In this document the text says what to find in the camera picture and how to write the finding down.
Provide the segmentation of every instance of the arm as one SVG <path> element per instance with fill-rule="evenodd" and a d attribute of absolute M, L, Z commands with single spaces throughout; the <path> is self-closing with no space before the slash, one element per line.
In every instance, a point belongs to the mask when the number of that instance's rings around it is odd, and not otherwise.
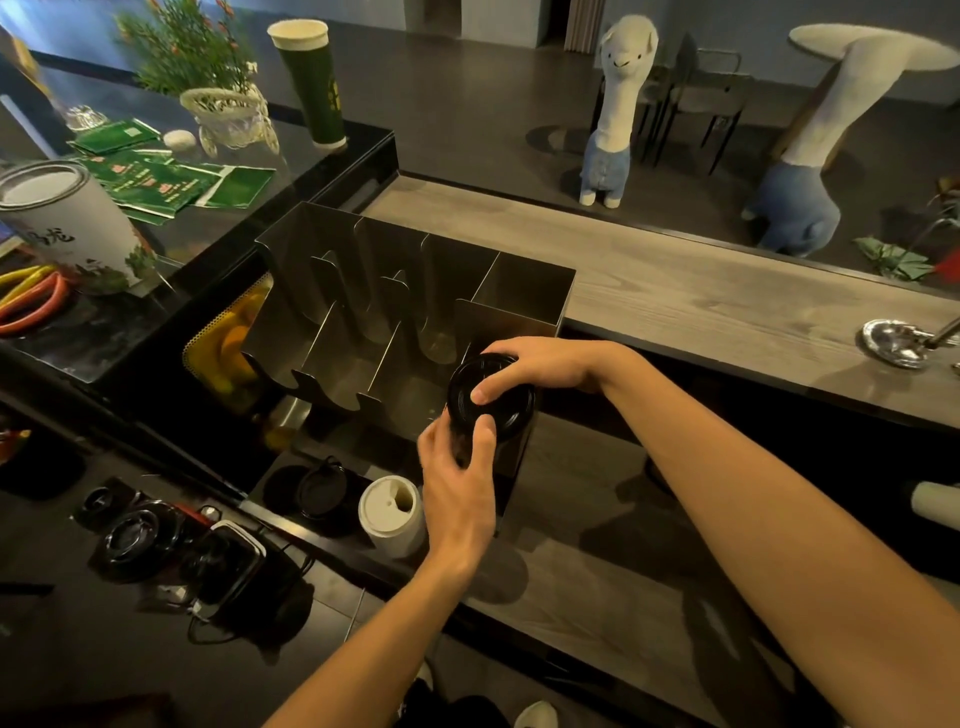
<path fill-rule="evenodd" d="M 417 442 L 430 552 L 414 578 L 287 698 L 264 728 L 383 728 L 493 536 L 492 418 L 477 422 L 469 468 L 451 454 L 444 411 Z"/>
<path fill-rule="evenodd" d="M 599 389 L 670 483 L 720 566 L 857 728 L 960 716 L 960 616 L 899 556 L 776 457 L 610 342 L 521 338 L 482 403 L 521 382 Z"/>

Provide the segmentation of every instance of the white cup lid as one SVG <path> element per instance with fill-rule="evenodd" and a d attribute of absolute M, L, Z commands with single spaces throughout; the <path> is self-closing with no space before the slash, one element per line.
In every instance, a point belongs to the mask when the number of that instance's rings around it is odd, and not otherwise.
<path fill-rule="evenodd" d="M 360 522 L 368 531 L 384 536 L 404 530 L 419 510 L 417 486 L 399 475 L 375 480 L 360 497 Z"/>

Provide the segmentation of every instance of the white paper cup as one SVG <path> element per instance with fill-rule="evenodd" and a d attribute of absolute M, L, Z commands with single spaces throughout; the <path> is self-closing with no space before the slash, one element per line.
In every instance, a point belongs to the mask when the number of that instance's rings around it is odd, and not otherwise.
<path fill-rule="evenodd" d="M 375 480 L 360 497 L 357 512 L 373 545 L 392 559 L 414 553 L 426 537 L 420 491 L 405 477 Z"/>

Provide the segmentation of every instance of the gray floor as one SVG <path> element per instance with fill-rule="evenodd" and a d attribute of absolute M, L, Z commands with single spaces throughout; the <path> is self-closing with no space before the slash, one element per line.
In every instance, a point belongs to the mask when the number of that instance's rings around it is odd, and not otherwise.
<path fill-rule="evenodd" d="M 249 23 L 268 19 L 258 13 Z M 579 207 L 581 154 L 600 80 L 592 58 L 356 25 L 335 25 L 331 37 L 345 116 L 393 129 L 403 170 Z M 275 52 L 257 42 L 268 97 L 296 105 Z M 756 231 L 740 220 L 740 210 L 762 176 L 763 150 L 809 93 L 757 84 L 712 176 L 722 135 L 701 150 L 708 118 L 679 117 L 658 167 L 634 159 L 622 207 L 591 210 L 618 222 L 753 245 Z M 812 259 L 870 272 L 853 238 L 909 239 L 924 223 L 935 179 L 960 173 L 957 119 L 931 105 L 884 99 L 857 121 L 824 177 L 843 220 Z M 956 242 L 955 233 L 945 233 L 924 252 L 938 260 Z"/>
<path fill-rule="evenodd" d="M 0 493 L 0 580 L 56 587 L 43 599 L 0 597 L 0 711 L 169 692 L 185 728 L 255 728 L 344 641 L 354 615 L 356 629 L 382 606 L 316 565 L 307 574 L 317 590 L 309 621 L 275 664 L 243 641 L 191 645 L 186 618 L 137 613 L 135 587 L 107 584 L 85 565 L 96 537 L 69 514 L 91 487 L 112 474 L 158 496 L 180 492 L 107 453 L 91 458 L 84 480 L 54 500 L 30 503 Z M 287 551 L 303 558 L 295 546 Z M 439 637 L 428 658 L 441 693 L 450 699 L 485 694 L 510 720 L 525 705 L 546 699 L 557 706 L 564 728 L 612 726 L 449 637 Z"/>

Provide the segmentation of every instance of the hand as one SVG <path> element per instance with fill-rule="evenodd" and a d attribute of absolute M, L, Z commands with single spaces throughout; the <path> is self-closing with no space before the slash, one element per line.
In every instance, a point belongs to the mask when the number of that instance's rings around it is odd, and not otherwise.
<path fill-rule="evenodd" d="M 573 341 L 545 336 L 520 336 L 490 344 L 484 353 L 506 353 L 518 361 L 488 376 L 470 393 L 476 404 L 494 401 L 519 384 L 539 387 L 580 387 L 590 392 L 598 389 L 596 369 L 604 357 L 604 349 L 617 346 L 606 341 Z"/>
<path fill-rule="evenodd" d="M 496 426 L 483 415 L 473 429 L 473 451 L 465 470 L 453 459 L 450 415 L 444 410 L 417 440 L 423 466 L 423 511 L 430 555 L 466 579 L 473 577 L 493 538 L 493 454 Z"/>

